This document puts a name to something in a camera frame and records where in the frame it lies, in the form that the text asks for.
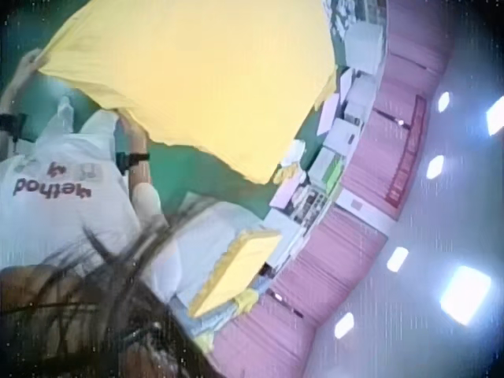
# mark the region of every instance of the fluorescent light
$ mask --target fluorescent light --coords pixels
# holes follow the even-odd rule
[[[490,284],[486,274],[461,266],[439,301],[441,308],[458,323],[467,325],[485,299]]]
[[[402,263],[405,261],[406,257],[408,256],[409,251],[402,247],[398,246],[394,253],[392,254],[391,258],[388,259],[387,261],[387,268],[391,272],[397,273],[399,269],[401,268]]]
[[[450,104],[450,93],[444,92],[443,94],[441,94],[441,97],[439,97],[438,111],[440,113],[444,112],[449,106],[449,104]]]
[[[338,323],[336,323],[336,326],[334,327],[334,336],[337,339],[341,339],[353,327],[354,327],[354,315],[352,315],[352,313],[346,313],[345,316],[342,317]]]
[[[435,179],[443,171],[444,156],[439,155],[434,157],[427,167],[427,178],[429,180]]]
[[[504,126],[504,96],[487,111],[488,134],[496,134]]]

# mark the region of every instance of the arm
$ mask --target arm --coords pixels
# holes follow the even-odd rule
[[[148,137],[140,126],[120,117],[124,132],[129,139],[130,154],[147,154]],[[151,184],[150,166],[148,161],[141,161],[129,169],[128,185],[130,196],[133,198],[135,188],[141,183]]]
[[[40,57],[41,50],[30,51],[21,58],[16,73],[0,98],[0,114],[14,115],[19,97],[23,94],[35,72],[45,64]],[[9,134],[0,131],[0,162],[7,159],[9,152]]]

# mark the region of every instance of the black watch strap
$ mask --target black watch strap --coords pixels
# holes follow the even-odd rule
[[[141,161],[149,161],[150,154],[130,154],[129,155],[129,166],[134,167],[138,165]]]
[[[150,154],[125,154],[124,152],[120,152],[116,154],[116,163],[119,169],[119,172],[122,176],[128,171],[131,167],[138,165],[141,161],[148,161],[150,159]]]

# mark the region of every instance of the yellow cloth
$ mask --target yellow cloth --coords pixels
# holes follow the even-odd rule
[[[267,183],[335,67],[314,0],[90,0],[42,73]]]
[[[322,106],[322,104],[325,102],[325,100],[331,97],[332,94],[336,92],[336,89],[338,89],[338,86],[336,84],[336,77],[337,77],[336,69],[337,67],[334,68],[331,76],[328,79],[328,82],[325,84],[324,89],[322,89],[322,92],[317,97],[317,100],[315,100],[315,104],[313,105],[315,111],[318,111],[319,108]]]
[[[292,163],[288,167],[280,168],[278,172],[275,174],[275,177],[273,177],[273,183],[275,185],[280,185],[285,180],[294,177],[299,169],[301,169],[299,163]]]
[[[192,300],[187,314],[200,317],[245,291],[281,239],[278,231],[240,233],[216,263],[212,276]]]
[[[235,303],[238,306],[238,309],[235,312],[235,317],[243,313],[249,313],[252,310],[252,307],[254,307],[254,305],[258,302],[258,300],[259,293],[250,288],[247,288],[240,294],[236,295]]]
[[[205,332],[195,338],[195,344],[201,349],[203,354],[213,352],[213,332]]]

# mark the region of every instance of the green floor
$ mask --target green floor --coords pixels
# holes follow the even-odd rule
[[[56,30],[86,0],[31,0],[20,3],[24,5],[11,9],[8,19],[1,26],[2,87],[23,53],[44,47]],[[72,99],[76,108],[77,128],[98,108],[83,94],[70,90],[54,78],[39,77],[28,88],[21,102],[21,111],[29,115],[24,129],[25,138],[37,137],[54,114],[57,101],[62,95],[68,95]],[[302,160],[303,168],[311,163],[323,140],[316,137],[319,118],[320,113],[309,114],[298,134],[298,138],[304,139],[307,144],[307,153]],[[272,183],[250,183],[223,162],[194,148],[153,145],[150,152],[154,185],[167,212],[175,211],[188,191],[238,203],[259,217],[264,217],[269,210],[269,201],[276,191],[276,186]]]

